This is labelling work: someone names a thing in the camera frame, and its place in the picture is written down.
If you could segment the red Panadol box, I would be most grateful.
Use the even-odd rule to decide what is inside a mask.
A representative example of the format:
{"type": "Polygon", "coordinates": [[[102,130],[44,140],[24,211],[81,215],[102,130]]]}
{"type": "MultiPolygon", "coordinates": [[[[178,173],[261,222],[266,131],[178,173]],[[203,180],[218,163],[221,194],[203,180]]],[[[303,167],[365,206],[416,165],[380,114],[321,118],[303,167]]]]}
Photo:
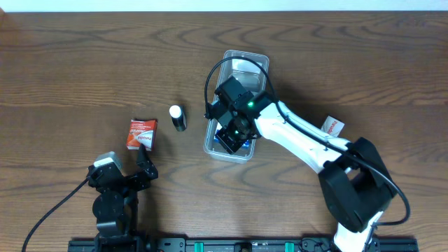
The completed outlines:
{"type": "Polygon", "coordinates": [[[147,151],[152,151],[157,127],[157,120],[131,120],[126,142],[127,149],[138,150],[143,144],[147,151]]]}

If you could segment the clear plastic container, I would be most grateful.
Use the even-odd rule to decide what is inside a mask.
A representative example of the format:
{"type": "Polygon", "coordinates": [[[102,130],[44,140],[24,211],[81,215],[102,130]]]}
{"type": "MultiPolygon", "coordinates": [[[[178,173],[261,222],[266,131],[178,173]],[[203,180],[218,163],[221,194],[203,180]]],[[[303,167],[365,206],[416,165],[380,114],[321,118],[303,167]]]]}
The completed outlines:
{"type": "MultiPolygon", "coordinates": [[[[244,52],[238,50],[228,50],[225,52],[224,58],[228,57],[247,57],[255,61],[265,71],[269,69],[269,58],[265,55],[255,54],[252,52],[244,52]]],[[[219,66],[219,76],[216,86],[218,87],[222,82],[226,81],[229,77],[235,77],[248,91],[251,91],[254,95],[257,95],[260,91],[266,87],[266,77],[262,71],[254,64],[242,59],[232,59],[222,63],[219,66]]],[[[213,159],[233,162],[238,164],[245,164],[253,157],[256,140],[249,140],[251,142],[250,153],[247,156],[238,156],[233,154],[225,154],[216,152],[213,150],[213,130],[218,122],[216,120],[210,120],[206,128],[206,134],[204,138],[203,149],[204,152],[209,154],[213,159]]]]}

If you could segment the black bottle white cap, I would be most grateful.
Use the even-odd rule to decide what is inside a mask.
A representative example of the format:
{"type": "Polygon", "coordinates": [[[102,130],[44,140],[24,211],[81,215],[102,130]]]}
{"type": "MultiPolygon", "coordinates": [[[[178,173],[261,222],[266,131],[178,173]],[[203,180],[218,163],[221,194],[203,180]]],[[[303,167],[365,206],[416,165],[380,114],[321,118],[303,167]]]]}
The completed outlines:
{"type": "Polygon", "coordinates": [[[169,108],[169,114],[171,121],[178,132],[183,132],[187,128],[186,115],[179,105],[172,105],[169,108]]]}

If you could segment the white Panadol box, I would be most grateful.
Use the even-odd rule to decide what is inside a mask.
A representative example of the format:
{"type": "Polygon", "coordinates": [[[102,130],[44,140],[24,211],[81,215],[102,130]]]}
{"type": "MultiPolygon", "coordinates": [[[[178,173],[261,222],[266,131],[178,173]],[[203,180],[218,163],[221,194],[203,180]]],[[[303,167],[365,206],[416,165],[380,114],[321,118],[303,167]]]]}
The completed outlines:
{"type": "Polygon", "coordinates": [[[338,137],[344,126],[345,124],[342,121],[328,115],[322,124],[321,130],[331,136],[338,137]]]}

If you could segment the blue tall box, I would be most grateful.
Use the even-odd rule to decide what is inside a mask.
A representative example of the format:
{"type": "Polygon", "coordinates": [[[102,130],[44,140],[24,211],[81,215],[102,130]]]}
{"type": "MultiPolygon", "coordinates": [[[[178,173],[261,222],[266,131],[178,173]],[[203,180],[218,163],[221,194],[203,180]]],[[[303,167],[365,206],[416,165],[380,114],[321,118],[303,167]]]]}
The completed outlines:
{"type": "MultiPolygon", "coordinates": [[[[221,128],[222,126],[219,123],[217,123],[215,129],[212,132],[213,133],[212,148],[216,152],[221,152],[229,155],[229,153],[224,149],[224,147],[221,146],[218,138],[216,137],[216,134],[219,132],[221,128]]],[[[233,153],[233,155],[238,155],[242,157],[247,156],[250,153],[250,149],[251,149],[251,142],[248,140],[241,146],[241,148],[237,152],[233,153]]]]}

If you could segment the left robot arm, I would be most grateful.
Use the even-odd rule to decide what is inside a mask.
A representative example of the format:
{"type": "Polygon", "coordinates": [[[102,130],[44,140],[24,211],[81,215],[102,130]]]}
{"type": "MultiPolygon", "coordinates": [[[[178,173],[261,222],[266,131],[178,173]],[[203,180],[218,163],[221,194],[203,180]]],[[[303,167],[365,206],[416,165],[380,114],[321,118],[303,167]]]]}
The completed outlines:
{"type": "Polygon", "coordinates": [[[92,205],[97,219],[98,235],[94,238],[95,251],[150,251],[151,242],[137,230],[138,192],[151,186],[158,171],[141,144],[135,174],[122,174],[122,163],[111,151],[97,157],[88,167],[88,185],[99,192],[92,205]]]}

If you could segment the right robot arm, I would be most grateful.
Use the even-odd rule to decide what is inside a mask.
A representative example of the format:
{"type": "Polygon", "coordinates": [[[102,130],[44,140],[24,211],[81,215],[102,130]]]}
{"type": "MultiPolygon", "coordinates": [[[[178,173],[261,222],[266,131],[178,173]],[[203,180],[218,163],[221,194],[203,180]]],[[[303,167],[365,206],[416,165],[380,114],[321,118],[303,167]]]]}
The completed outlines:
{"type": "Polygon", "coordinates": [[[326,206],[338,222],[336,247],[364,251],[391,200],[402,195],[375,145],[326,133],[266,92],[217,96],[206,102],[204,116],[221,125],[216,134],[220,145],[233,154],[244,142],[265,138],[290,151],[318,175],[326,206]]]}

